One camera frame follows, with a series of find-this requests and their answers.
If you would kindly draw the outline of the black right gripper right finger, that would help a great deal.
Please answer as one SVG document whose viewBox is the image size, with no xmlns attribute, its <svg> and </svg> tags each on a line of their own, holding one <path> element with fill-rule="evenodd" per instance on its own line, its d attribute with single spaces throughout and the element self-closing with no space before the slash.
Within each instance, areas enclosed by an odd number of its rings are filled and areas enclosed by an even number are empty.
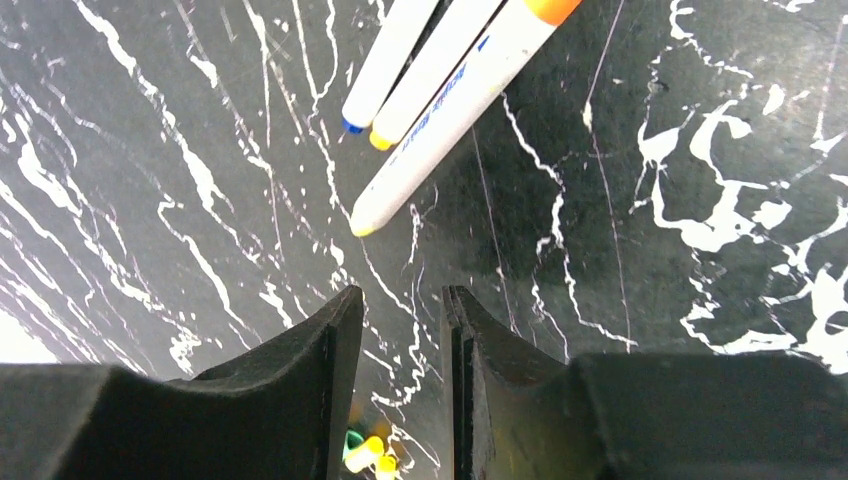
<svg viewBox="0 0 848 480">
<path fill-rule="evenodd" d="M 442 291 L 455 479 L 843 479 L 847 392 L 784 354 L 567 363 Z"/>
</svg>

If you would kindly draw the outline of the green pen cap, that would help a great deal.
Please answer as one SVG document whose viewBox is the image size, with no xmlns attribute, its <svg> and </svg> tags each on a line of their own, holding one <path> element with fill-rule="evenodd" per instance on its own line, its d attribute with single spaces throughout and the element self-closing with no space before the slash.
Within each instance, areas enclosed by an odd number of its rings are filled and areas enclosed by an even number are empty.
<svg viewBox="0 0 848 480">
<path fill-rule="evenodd" d="M 348 429 L 345 433 L 343 444 L 342 462 L 345 463 L 347 458 L 359 449 L 365 442 L 365 437 L 353 429 Z"/>
</svg>

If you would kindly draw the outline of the yellow pen cap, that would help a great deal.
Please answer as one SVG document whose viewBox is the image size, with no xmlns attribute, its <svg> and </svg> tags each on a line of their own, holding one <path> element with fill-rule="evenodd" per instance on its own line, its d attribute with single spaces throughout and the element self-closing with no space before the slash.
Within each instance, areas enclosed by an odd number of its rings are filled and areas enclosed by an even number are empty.
<svg viewBox="0 0 848 480">
<path fill-rule="evenodd" d="M 363 445 L 353 452 L 344 464 L 351 473 L 359 473 L 376 462 L 385 453 L 384 442 L 380 437 L 365 438 Z"/>
<path fill-rule="evenodd" d="M 376 460 L 374 470 L 376 480 L 396 480 L 397 460 L 394 456 L 382 455 Z"/>
</svg>

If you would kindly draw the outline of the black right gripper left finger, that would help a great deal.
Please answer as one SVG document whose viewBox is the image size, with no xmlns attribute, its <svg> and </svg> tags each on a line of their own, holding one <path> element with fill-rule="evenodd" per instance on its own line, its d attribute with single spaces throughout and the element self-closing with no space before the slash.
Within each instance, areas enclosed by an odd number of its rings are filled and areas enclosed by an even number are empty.
<svg viewBox="0 0 848 480">
<path fill-rule="evenodd" d="M 5 479 L 336 479 L 363 293 L 193 379 L 116 365 L 5 364 Z"/>
</svg>

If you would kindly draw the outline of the yellow cap marker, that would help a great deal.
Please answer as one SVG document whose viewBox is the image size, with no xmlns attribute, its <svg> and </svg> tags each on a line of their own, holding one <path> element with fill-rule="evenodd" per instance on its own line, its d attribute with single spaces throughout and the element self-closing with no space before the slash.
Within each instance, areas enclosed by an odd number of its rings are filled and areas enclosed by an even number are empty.
<svg viewBox="0 0 848 480">
<path fill-rule="evenodd" d="M 501 0 L 450 3 L 375 117 L 369 134 L 374 148 L 386 151 L 404 138 L 501 4 Z"/>
<path fill-rule="evenodd" d="M 505 1 L 354 203 L 349 225 L 365 237 L 386 225 L 499 93 L 580 5 Z"/>
</svg>

